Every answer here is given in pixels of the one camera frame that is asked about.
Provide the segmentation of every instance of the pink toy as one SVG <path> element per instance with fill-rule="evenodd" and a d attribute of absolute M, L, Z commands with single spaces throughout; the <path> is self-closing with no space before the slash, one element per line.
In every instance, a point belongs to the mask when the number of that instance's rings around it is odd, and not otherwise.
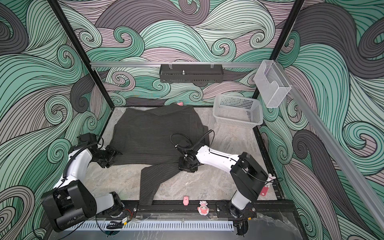
<path fill-rule="evenodd" d="M 207 207 L 207 201 L 200 201 L 200 206 L 197 207 L 200 215 L 207 215 L 209 213 L 209 208 Z"/>
<path fill-rule="evenodd" d="M 189 197 L 188 196 L 184 196 L 183 204 L 184 204 L 184 206 L 187 206 L 189 204 Z"/>

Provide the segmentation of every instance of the wave pattern wall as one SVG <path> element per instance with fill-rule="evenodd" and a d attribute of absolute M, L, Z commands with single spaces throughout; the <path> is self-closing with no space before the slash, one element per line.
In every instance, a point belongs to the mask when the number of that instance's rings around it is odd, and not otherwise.
<path fill-rule="evenodd" d="M 1 1 L 0 239 L 33 239 L 32 221 L 44 237 L 50 226 L 40 196 L 62 174 L 76 136 L 100 134 L 108 119 L 110 108 L 67 42 L 46 0 Z"/>
<path fill-rule="evenodd" d="M 384 200 L 384 1 L 304 7 L 278 61 Z M 260 132 L 309 238 L 384 239 L 295 100 L 264 117 Z"/>
<path fill-rule="evenodd" d="M 262 61 L 293 6 L 286 0 L 59 2 L 91 61 Z M 160 83 L 158 68 L 98 69 L 107 73 L 102 80 L 118 106 L 212 105 L 220 93 L 251 97 L 254 70 L 228 69 L 224 80 L 231 83 L 195 86 Z"/>

